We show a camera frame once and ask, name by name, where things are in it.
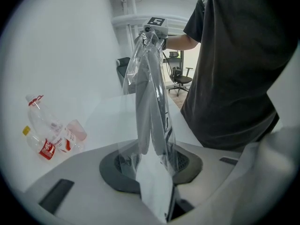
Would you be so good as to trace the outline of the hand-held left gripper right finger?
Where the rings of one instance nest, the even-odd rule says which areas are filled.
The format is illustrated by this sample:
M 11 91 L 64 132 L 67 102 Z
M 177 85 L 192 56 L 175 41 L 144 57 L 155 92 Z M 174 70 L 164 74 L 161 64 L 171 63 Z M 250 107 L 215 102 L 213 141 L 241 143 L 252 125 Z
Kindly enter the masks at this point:
M 253 225 L 282 199 L 300 166 L 300 129 L 283 127 L 247 145 L 224 182 L 172 225 Z

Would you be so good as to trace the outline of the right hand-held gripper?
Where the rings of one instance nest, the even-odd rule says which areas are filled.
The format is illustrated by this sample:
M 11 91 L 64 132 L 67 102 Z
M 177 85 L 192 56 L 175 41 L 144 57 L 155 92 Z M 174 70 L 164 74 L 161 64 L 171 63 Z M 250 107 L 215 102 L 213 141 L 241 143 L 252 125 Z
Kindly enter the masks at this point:
M 151 17 L 146 20 L 142 26 L 145 32 L 150 30 L 155 31 L 156 35 L 153 36 L 153 45 L 159 50 L 164 50 L 165 38 L 168 38 L 169 31 L 168 20 L 165 18 Z M 140 34 L 134 40 L 134 44 L 135 46 L 143 44 L 143 34 Z

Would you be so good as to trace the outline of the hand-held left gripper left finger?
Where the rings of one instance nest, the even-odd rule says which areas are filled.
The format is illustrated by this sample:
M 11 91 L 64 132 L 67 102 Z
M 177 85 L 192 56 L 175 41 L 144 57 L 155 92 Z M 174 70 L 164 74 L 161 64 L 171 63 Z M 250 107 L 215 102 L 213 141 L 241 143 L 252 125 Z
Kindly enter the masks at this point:
M 129 140 L 74 155 L 35 181 L 25 196 L 50 224 L 158 225 L 134 179 L 135 147 Z

